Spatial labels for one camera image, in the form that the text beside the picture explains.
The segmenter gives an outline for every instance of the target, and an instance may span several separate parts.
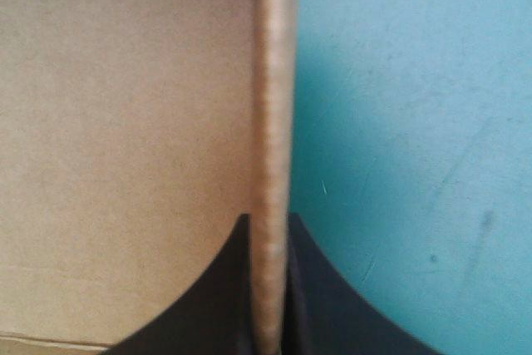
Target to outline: corrugated cardboard edge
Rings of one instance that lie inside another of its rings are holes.
[[[66,343],[0,332],[2,355],[91,355],[107,348],[104,344]]]
[[[261,355],[279,353],[286,286],[297,0],[254,0],[251,292]]]

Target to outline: cardboard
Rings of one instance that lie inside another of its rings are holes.
[[[0,0],[0,337],[112,345],[214,257],[249,206],[250,3]]]

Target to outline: blue painted surface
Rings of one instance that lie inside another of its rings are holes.
[[[532,0],[300,0],[291,208],[449,354],[532,353]]]

